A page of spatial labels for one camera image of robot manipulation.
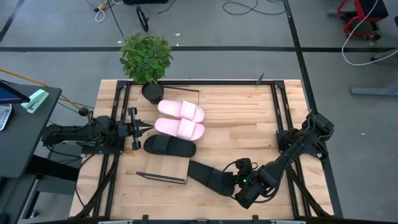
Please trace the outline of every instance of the slipper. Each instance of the slipper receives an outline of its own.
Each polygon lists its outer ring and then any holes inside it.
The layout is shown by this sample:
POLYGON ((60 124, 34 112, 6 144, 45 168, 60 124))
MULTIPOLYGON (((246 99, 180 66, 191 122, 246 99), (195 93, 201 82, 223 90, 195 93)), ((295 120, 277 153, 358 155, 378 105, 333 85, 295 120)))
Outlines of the slipper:
POLYGON ((189 161, 188 176, 220 195, 231 196, 234 193, 235 181, 232 172, 222 172, 199 162, 189 161))
POLYGON ((195 143, 173 136, 156 134, 144 143, 144 150, 151 154, 192 157, 197 151, 195 143))
POLYGON ((185 118, 196 123, 201 123, 205 119, 203 109, 187 101, 162 100, 157 105, 157 109, 162 114, 175 118, 185 118))
POLYGON ((181 118, 181 120, 159 118, 155 122, 155 129, 160 133, 189 141, 200 139, 205 132, 205 127, 202 124, 196 124, 185 118, 181 118))

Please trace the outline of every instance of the red chair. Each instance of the red chair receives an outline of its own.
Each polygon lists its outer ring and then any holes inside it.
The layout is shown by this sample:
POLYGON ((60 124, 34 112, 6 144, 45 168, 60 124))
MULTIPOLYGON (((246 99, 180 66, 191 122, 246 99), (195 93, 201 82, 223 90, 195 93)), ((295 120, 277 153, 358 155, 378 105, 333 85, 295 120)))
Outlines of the red chair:
MULTIPOLYGON (((346 34, 350 34, 352 29, 354 28, 354 22, 361 22, 369 14, 374 4, 376 3, 376 0, 354 0, 355 11, 352 12, 345 12, 341 10, 347 2, 348 0, 343 0, 343 2, 337 9, 337 12, 340 15, 340 18, 347 23, 344 26, 344 32, 346 34)), ((377 34, 378 28, 376 22, 381 21, 387 16, 388 12, 386 6, 384 5, 383 0, 379 0, 372 13, 365 20, 366 22, 370 23, 371 29, 365 32, 355 31, 353 35, 366 35, 369 38, 375 38, 376 40, 379 39, 380 36, 377 34)))

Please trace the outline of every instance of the wood grain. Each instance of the wood grain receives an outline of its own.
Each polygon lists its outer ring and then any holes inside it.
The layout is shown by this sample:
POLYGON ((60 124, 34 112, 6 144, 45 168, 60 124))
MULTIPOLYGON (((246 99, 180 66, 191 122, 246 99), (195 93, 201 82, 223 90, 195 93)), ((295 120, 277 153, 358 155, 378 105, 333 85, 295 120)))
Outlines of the wood grain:
MULTIPOLYGON (((103 80, 99 88, 94 116, 110 115, 117 80, 103 80)), ((285 80, 292 120, 300 128, 308 113, 300 80, 285 80)), ((275 139, 277 129, 271 90, 268 86, 254 85, 186 85, 182 88, 199 90, 199 105, 205 110, 203 125, 205 134, 199 139, 194 161, 217 169, 226 164, 249 157, 253 162, 265 164, 279 155, 275 139)), ((139 86, 131 88, 128 106, 138 109, 137 117, 144 122, 153 123, 159 118, 156 107, 140 96, 139 86)), ((175 100, 187 100, 194 103, 195 92, 181 93, 170 90, 167 97, 175 100)), ((155 134, 152 130, 140 141, 155 134)), ((149 215, 150 219, 251 219, 259 215, 260 219, 292 218, 287 181, 284 176, 277 196, 270 202, 254 204, 250 209, 242 208, 234 200, 218 195, 202 184, 188 177, 187 184, 173 184, 145 179, 136 175, 137 171, 147 169, 151 156, 143 149, 133 151, 131 138, 127 138, 125 152, 120 157, 118 176, 114 191, 112 219, 141 219, 149 215)), ((302 167, 305 183, 318 203, 333 213, 321 162, 309 155, 302 155, 302 167)), ((102 156, 95 155, 81 169, 78 179, 78 191, 82 200, 87 202, 96 190, 100 174, 102 156)), ((103 197, 101 211, 104 210, 103 197)), ((298 197, 300 211, 303 211, 301 198, 298 197)), ((73 199, 70 215, 81 210, 77 197, 73 199)))

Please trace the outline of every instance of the black plant pot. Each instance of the black plant pot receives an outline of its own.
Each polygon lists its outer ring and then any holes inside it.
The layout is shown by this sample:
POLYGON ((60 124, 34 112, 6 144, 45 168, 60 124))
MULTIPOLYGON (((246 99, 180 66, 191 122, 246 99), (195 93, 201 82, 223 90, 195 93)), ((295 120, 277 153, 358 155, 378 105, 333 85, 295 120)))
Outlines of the black plant pot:
POLYGON ((159 102, 163 99, 164 89, 161 84, 156 83, 146 83, 142 87, 142 94, 145 99, 150 101, 153 105, 159 104, 159 102))

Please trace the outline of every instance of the black slipper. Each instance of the black slipper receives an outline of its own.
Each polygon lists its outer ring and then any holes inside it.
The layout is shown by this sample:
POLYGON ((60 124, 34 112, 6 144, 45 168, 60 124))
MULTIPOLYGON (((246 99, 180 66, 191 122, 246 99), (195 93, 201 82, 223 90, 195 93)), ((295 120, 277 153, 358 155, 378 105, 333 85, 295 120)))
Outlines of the black slipper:
POLYGON ((197 152, 197 146, 191 141, 156 134, 145 141, 144 150, 156 155, 192 157, 197 152))
POLYGON ((188 176, 220 195, 231 196, 235 182, 232 172, 222 172, 196 161, 189 161, 188 176))

